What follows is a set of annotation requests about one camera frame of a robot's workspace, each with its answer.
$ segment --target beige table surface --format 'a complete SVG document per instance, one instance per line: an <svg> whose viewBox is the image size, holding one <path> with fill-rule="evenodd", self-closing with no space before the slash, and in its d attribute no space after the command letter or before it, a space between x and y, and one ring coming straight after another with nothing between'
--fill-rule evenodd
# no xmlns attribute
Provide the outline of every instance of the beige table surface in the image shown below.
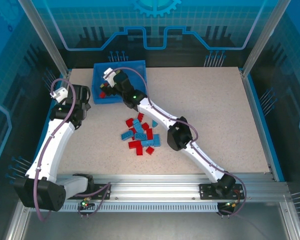
<svg viewBox="0 0 300 240"><path fill-rule="evenodd" d="M246 92L236 67L147 68L151 99L168 113L184 116L199 132L198 145L229 172L269 172ZM92 86L93 69L73 69L70 82ZM185 155L167 144L158 125L161 147L136 156L122 141L125 120L138 113L123 103L95 105L65 148L59 174L199 174ZM151 124L147 117L144 120Z"/></svg>

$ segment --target connector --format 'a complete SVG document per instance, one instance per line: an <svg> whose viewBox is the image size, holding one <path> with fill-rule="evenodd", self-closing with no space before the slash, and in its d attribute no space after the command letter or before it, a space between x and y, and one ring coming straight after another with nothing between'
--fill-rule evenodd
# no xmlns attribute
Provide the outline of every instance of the connector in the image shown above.
<svg viewBox="0 0 300 240"><path fill-rule="evenodd" d="M113 72L111 72L111 71L113 71L113 69L111 67L109 67L107 70L105 70L105 72L103 73L104 74L103 79L106 80L110 84L110 86L113 88L115 86L114 77L115 77L116 73L114 71Z"/></svg>
<svg viewBox="0 0 300 240"><path fill-rule="evenodd" d="M58 103L62 102L64 99L68 97L68 90L65 89L63 86L58 88L52 93L50 93L50 96L55 99Z"/></svg>

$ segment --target metal post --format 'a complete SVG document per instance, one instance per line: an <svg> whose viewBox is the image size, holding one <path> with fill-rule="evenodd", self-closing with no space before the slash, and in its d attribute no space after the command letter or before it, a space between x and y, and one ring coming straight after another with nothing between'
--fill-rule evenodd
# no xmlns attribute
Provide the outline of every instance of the metal post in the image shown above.
<svg viewBox="0 0 300 240"><path fill-rule="evenodd" d="M39 35L41 41L43 42L45 48L50 54L52 60L54 61L56 67L63 75L64 78L68 77L68 68L61 57L57 46L55 45L52 37L50 36L44 22L42 21L36 7L32 3L31 0L18 0L20 5L22 6L25 14L29 18L32 23L36 33Z"/></svg>
<svg viewBox="0 0 300 240"><path fill-rule="evenodd" d="M282 15L286 11L286 8L289 5L290 1L291 0L279 0L276 6L274 7L271 16L266 22L258 40L256 41L250 55L248 56L242 68L243 76L247 76L250 73L252 67L256 63L259 55L261 54L266 43L268 42L271 33L275 30L279 20L281 19Z"/></svg>

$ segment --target enclosure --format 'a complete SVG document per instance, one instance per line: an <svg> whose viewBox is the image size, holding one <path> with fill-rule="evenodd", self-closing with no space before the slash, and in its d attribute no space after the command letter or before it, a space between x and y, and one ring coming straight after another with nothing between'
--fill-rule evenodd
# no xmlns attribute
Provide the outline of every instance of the enclosure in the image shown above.
<svg viewBox="0 0 300 240"><path fill-rule="evenodd" d="M137 65L148 97L244 182L237 216L216 214L225 201L203 198L209 176L163 127L153 154L122 141L138 113L104 104L96 79ZM57 78L91 89L57 182L84 173L111 189L88 219L68 199L42 223L13 185L45 141ZM300 240L300 0L0 0L0 239L78 238Z"/></svg>

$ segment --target blue plastic bin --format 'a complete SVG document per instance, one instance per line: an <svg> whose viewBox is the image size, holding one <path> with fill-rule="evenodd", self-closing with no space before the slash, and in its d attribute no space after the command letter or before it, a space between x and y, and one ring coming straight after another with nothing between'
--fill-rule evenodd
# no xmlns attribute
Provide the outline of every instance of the blue plastic bin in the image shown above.
<svg viewBox="0 0 300 240"><path fill-rule="evenodd" d="M106 96L105 98L99 97L101 94L100 85L106 83L103 79L104 72L108 68L116 69L120 67L128 67L136 70L144 77L145 82L147 82L146 61L144 60L95 63L93 66L92 77L92 96L95 104L113 104L121 103L123 101L120 96ZM144 85L144 82L135 72L127 69L123 69L123 71L128 75L129 80L135 89L146 93L146 86Z"/></svg>

